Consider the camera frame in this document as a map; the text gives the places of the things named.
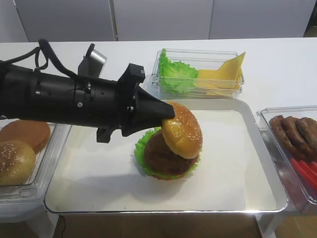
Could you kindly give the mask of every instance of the lettuce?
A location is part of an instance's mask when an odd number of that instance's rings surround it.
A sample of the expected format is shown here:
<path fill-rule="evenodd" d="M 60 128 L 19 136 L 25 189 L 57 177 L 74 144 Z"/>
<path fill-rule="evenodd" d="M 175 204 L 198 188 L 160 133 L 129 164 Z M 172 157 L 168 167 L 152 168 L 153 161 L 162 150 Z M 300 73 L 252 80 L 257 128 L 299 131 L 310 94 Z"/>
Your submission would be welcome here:
<path fill-rule="evenodd" d="M 195 88 L 194 79 L 198 77 L 198 71 L 189 64 L 171 62 L 166 55 L 166 49 L 162 50 L 159 57 L 159 83 L 168 93 L 182 94 Z"/>
<path fill-rule="evenodd" d="M 156 128 L 154 128 L 154 130 L 147 131 L 143 135 L 143 137 L 135 144 L 135 150 L 134 150 L 135 158 L 137 160 L 137 163 L 141 166 L 141 168 L 143 169 L 143 171 L 144 171 L 144 173 L 146 175 L 149 175 L 149 176 L 158 175 L 162 179 L 178 179 L 180 177 L 180 175 L 165 175 L 165 174 L 161 174 L 161 173 L 158 173 L 158 172 L 154 172 L 145 163 L 145 160 L 144 160 L 144 149 L 145 149 L 145 146 L 148 143 L 148 141 L 151 138 L 151 136 L 154 135 L 159 130 L 160 130 L 160 127 L 156 127 Z M 189 168 L 189 170 L 186 171 L 184 174 L 187 175 L 188 173 L 193 171 L 198 166 L 197 163 L 199 162 L 199 160 L 200 160 L 200 157 L 198 158 L 197 162 L 195 164 L 193 164 Z"/>

